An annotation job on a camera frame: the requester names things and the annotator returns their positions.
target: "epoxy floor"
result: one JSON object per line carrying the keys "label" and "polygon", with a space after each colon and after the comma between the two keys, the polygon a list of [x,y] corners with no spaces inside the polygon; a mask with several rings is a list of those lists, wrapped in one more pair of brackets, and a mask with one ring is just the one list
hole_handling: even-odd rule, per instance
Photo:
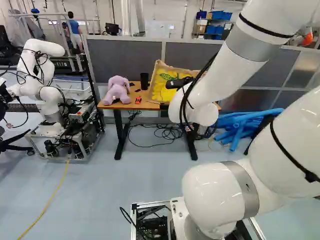
{"label": "epoxy floor", "polygon": [[[31,103],[21,98],[23,103]],[[25,113],[8,112],[8,122],[25,120]],[[30,113],[26,125],[6,129],[3,138],[15,136],[42,120]],[[135,147],[129,142],[122,159],[114,160],[118,138],[108,124],[91,161],[70,164],[64,183],[42,219],[24,240],[129,240],[130,225],[119,211],[134,202],[169,200],[182,195],[181,179],[197,164],[243,158],[246,141],[235,153],[213,142],[196,143],[199,160],[191,161],[183,139],[153,148]],[[163,143],[152,128],[135,128],[131,139],[140,145]],[[18,146],[26,146],[22,139]],[[0,154],[0,239],[15,240],[40,214],[60,182],[63,163],[52,163],[24,152]],[[267,240],[319,240],[320,200],[304,199],[277,211],[257,216]]]}

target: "desk leg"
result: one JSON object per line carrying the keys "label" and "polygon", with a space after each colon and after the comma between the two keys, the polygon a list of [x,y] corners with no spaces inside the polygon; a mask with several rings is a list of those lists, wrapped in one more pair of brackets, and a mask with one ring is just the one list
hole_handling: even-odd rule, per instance
{"label": "desk leg", "polygon": [[122,133],[123,133],[121,110],[118,110],[118,109],[113,110],[113,115],[114,115],[116,133],[118,135],[118,139],[120,142],[122,139]]}
{"label": "desk leg", "polygon": [[[195,133],[198,131],[199,129],[199,124],[197,123],[193,123],[193,127],[195,130]],[[196,134],[194,134],[193,132],[187,132],[186,133],[186,142],[188,144],[188,149],[189,149],[189,153],[191,156],[191,160],[193,161],[197,161],[198,160],[198,154],[197,154],[197,150],[195,147],[195,139],[196,139]]]}
{"label": "desk leg", "polygon": [[116,147],[116,151],[114,154],[115,160],[120,160],[122,152],[125,147],[126,139],[128,136],[129,128],[130,128],[130,122],[122,125],[122,117],[121,117],[121,111],[118,109],[113,110],[114,120],[115,120],[115,127],[116,127],[116,133],[118,135],[118,146]]}

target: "stuffed elephant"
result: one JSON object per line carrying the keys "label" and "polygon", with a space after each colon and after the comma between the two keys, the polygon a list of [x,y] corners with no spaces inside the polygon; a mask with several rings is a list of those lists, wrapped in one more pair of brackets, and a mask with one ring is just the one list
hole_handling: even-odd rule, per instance
{"label": "stuffed elephant", "polygon": [[131,103],[130,97],[130,85],[128,79],[122,76],[113,76],[108,81],[108,92],[102,99],[104,105],[111,105],[116,99],[120,99],[123,104]]}

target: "robot base stand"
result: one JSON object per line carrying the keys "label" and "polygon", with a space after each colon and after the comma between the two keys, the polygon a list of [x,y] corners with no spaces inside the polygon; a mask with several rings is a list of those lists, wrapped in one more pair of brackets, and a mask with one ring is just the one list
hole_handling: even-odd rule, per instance
{"label": "robot base stand", "polygon": [[[170,201],[132,203],[130,216],[132,220],[137,223],[137,221],[139,221],[139,213],[142,211],[147,213],[151,211],[151,209],[164,206],[171,209],[171,212],[163,212],[166,213],[168,240],[212,240],[205,236],[192,221],[183,197],[172,198]],[[264,239],[259,234],[261,229],[254,218],[250,218],[249,221],[250,223],[254,222],[254,224],[251,225],[253,231],[250,232],[254,232],[258,239]],[[139,239],[141,239],[141,236],[137,233],[136,228],[131,225],[131,240]],[[248,232],[247,226],[240,220],[236,223],[235,230],[228,235],[225,240],[252,240],[252,237]]]}

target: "orange object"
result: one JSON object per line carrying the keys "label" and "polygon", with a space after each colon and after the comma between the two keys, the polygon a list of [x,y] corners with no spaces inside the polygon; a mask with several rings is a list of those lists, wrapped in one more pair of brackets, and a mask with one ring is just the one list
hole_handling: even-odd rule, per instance
{"label": "orange object", "polygon": [[141,103],[141,100],[142,100],[141,96],[137,96],[137,97],[135,98],[135,104],[140,104],[140,103]]}
{"label": "orange object", "polygon": [[310,32],[304,37],[301,45],[307,46],[307,45],[311,44],[313,40],[314,40],[314,34],[312,32]]}

